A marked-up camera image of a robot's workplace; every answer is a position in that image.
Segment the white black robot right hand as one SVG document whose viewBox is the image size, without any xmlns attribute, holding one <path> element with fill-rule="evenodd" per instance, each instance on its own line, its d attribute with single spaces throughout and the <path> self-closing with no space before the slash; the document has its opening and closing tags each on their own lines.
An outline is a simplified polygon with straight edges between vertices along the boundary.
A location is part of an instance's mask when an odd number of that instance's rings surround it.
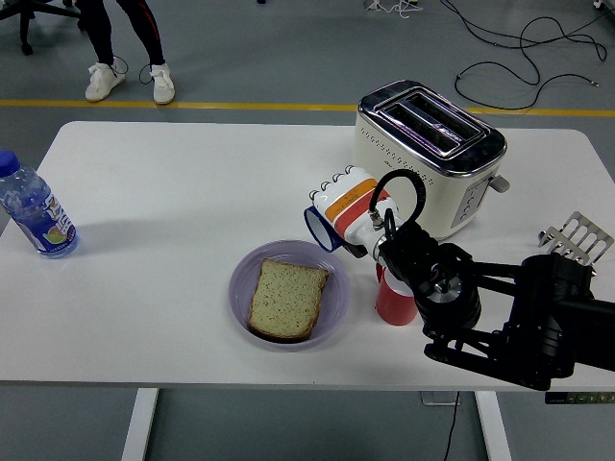
<svg viewBox="0 0 615 461">
<path fill-rule="evenodd" d="M 376 212 L 370 212 L 370 201 L 378 182 L 364 169 L 350 165 L 344 172 L 310 192 L 311 206 L 304 211 L 309 232 L 328 253 L 338 248 L 361 258 L 370 256 L 383 262 L 380 245 L 385 241 L 381 222 L 388 210 L 398 216 L 398 207 L 384 190 L 379 193 Z"/>
</svg>

